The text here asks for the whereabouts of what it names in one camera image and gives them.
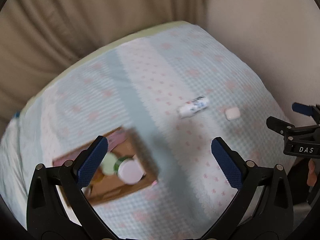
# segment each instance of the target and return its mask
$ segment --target blue gripper pad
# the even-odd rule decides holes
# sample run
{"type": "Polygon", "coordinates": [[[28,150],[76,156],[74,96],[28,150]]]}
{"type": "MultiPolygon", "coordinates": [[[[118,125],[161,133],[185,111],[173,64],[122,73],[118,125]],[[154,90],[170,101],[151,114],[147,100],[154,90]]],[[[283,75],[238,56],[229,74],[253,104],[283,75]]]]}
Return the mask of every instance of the blue gripper pad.
{"type": "Polygon", "coordinates": [[[313,115],[313,109],[312,106],[306,106],[303,104],[299,104],[299,103],[293,103],[292,104],[292,110],[294,112],[300,113],[300,114],[304,114],[307,116],[312,116],[313,115]]]}
{"type": "Polygon", "coordinates": [[[212,140],[211,152],[230,186],[239,190],[242,187],[243,177],[246,173],[244,160],[237,152],[232,151],[221,137],[216,137],[212,140]]]}
{"type": "Polygon", "coordinates": [[[74,173],[79,188],[87,187],[108,152],[108,140],[98,136],[87,150],[82,151],[75,159],[74,173]]]}

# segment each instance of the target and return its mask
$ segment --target brown box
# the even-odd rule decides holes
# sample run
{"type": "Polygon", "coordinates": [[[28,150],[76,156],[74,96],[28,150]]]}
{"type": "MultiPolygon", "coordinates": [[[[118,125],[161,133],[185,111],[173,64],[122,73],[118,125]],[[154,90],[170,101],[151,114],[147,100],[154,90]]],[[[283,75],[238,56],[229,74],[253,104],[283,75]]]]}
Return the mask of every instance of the brown box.
{"type": "MultiPolygon", "coordinates": [[[[121,127],[109,133],[106,133],[103,136],[107,137],[109,134],[119,129],[121,129],[121,127]]],[[[137,184],[127,185],[123,181],[121,181],[117,175],[106,176],[102,173],[101,169],[98,168],[98,170],[96,171],[95,175],[93,176],[90,182],[89,187],[84,193],[84,195],[86,196],[87,200],[91,205],[107,202],[110,200],[114,200],[114,199],[129,195],[133,192],[136,192],[140,189],[150,186],[156,180],[156,176],[148,167],[148,164],[144,162],[142,158],[139,157],[139,152],[137,152],[132,136],[128,131],[126,132],[126,137],[127,137],[126,140],[118,144],[112,150],[112,152],[118,158],[122,156],[133,157],[134,155],[136,155],[141,165],[143,166],[145,175],[137,184]]],[[[93,141],[88,142],[87,144],[67,153],[63,157],[60,157],[58,160],[54,160],[53,163],[54,164],[59,163],[62,160],[66,160],[66,158],[68,159],[68,157],[72,157],[72,159],[75,159],[75,155],[77,156],[83,149],[87,149],[92,142],[93,141]]]]}

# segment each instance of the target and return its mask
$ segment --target bed sheet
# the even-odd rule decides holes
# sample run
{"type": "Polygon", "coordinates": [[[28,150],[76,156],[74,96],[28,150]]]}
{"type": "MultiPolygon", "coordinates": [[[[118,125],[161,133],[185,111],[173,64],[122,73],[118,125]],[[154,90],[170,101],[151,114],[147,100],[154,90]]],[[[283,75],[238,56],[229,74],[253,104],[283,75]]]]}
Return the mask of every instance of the bed sheet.
{"type": "Polygon", "coordinates": [[[292,166],[281,137],[265,126],[270,115],[286,119],[258,76],[200,27],[184,24],[117,46],[48,87],[20,118],[22,177],[29,188],[36,164],[51,166],[123,125],[155,161],[158,183],[96,212],[121,238],[198,238],[236,193],[211,154],[214,137],[258,165],[292,166]],[[178,119],[176,108],[200,95],[209,108],[178,119]],[[241,117],[230,122],[224,110],[233,106],[241,117]]]}

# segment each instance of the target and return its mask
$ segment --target white bottle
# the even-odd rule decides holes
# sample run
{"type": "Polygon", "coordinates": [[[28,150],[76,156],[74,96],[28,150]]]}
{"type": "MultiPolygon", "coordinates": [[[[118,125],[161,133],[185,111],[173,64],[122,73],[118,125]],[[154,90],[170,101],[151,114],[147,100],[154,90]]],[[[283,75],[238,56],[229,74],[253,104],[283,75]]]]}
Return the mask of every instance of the white bottle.
{"type": "Polygon", "coordinates": [[[180,119],[185,117],[192,117],[197,112],[207,108],[209,100],[206,97],[197,97],[192,101],[186,102],[183,106],[177,109],[180,119]]]}

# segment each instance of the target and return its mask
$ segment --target textured blue pad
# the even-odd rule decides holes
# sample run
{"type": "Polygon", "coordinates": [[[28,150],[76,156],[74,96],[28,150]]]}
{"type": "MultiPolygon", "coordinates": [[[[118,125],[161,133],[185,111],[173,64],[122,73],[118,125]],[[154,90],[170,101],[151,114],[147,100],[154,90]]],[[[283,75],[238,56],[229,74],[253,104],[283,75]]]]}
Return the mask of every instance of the textured blue pad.
{"type": "Polygon", "coordinates": [[[226,176],[230,186],[240,189],[243,183],[242,173],[217,139],[212,140],[211,152],[219,164],[222,172],[226,176]]]}
{"type": "Polygon", "coordinates": [[[299,103],[293,103],[292,104],[292,110],[294,112],[300,113],[300,114],[304,114],[307,116],[312,116],[313,115],[313,110],[311,106],[306,106],[303,104],[299,104],[299,103]]]}
{"type": "Polygon", "coordinates": [[[77,171],[77,185],[87,187],[108,151],[108,140],[102,137],[77,171]]]}

